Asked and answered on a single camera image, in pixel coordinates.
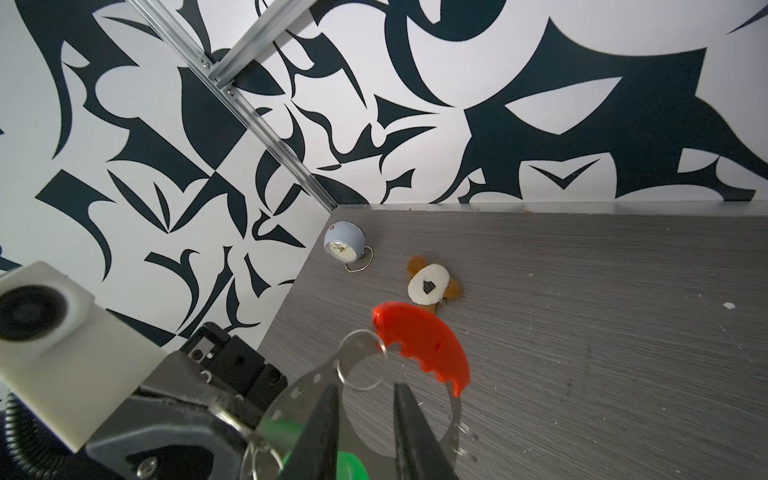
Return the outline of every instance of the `white camera housing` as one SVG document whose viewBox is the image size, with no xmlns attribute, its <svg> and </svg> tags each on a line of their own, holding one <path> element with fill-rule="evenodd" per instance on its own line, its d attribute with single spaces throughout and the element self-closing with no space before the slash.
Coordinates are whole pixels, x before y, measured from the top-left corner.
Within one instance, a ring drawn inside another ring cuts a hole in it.
<svg viewBox="0 0 768 480">
<path fill-rule="evenodd" d="M 29 341 L 0 338 L 0 381 L 76 452 L 166 354 L 44 262 L 0 276 L 0 297 L 22 286 L 55 290 L 66 312 Z"/>
</svg>

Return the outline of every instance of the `clock face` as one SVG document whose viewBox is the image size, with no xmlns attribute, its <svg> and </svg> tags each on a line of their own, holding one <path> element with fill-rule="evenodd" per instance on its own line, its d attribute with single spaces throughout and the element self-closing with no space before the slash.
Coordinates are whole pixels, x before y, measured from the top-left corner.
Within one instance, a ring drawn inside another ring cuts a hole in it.
<svg viewBox="0 0 768 480">
<path fill-rule="evenodd" d="M 326 244 L 326 251 L 344 263 L 353 262 L 357 258 L 357 252 L 352 247 L 338 240 L 328 242 Z"/>
</svg>

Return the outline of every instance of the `plush toy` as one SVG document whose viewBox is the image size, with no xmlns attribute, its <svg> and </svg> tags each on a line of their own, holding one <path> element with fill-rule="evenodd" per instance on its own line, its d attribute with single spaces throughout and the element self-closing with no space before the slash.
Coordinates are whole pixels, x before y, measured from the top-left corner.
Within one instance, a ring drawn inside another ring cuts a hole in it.
<svg viewBox="0 0 768 480">
<path fill-rule="evenodd" d="M 443 299 L 457 299 L 462 286 L 451 278 L 443 265 L 427 264 L 423 257 L 413 257 L 408 262 L 408 296 L 416 305 L 434 313 Z"/>
</svg>

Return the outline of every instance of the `abstract wallpaper pattern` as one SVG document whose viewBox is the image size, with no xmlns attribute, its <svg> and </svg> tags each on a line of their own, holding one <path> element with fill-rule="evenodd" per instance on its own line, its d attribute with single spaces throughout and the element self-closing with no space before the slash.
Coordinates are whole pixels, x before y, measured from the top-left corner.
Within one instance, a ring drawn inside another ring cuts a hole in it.
<svg viewBox="0 0 768 480">
<path fill-rule="evenodd" d="M 258 346 L 327 212 L 128 4 L 0 2 L 0 49 L 0 273 L 48 261 L 169 350 Z"/>
<path fill-rule="evenodd" d="M 235 85 L 340 203 L 765 199 L 767 3 L 319 0 Z"/>
</svg>

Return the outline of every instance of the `red plastic object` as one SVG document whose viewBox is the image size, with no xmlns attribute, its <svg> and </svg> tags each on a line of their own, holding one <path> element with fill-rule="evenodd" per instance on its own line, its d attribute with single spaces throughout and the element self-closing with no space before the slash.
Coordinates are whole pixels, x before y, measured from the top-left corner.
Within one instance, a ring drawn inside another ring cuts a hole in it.
<svg viewBox="0 0 768 480">
<path fill-rule="evenodd" d="M 373 326 L 385 345 L 399 343 L 400 355 L 418 361 L 425 372 L 435 372 L 438 382 L 453 382 L 454 397 L 469 384 L 462 344 L 435 314 L 410 303 L 387 302 L 373 309 Z"/>
</svg>

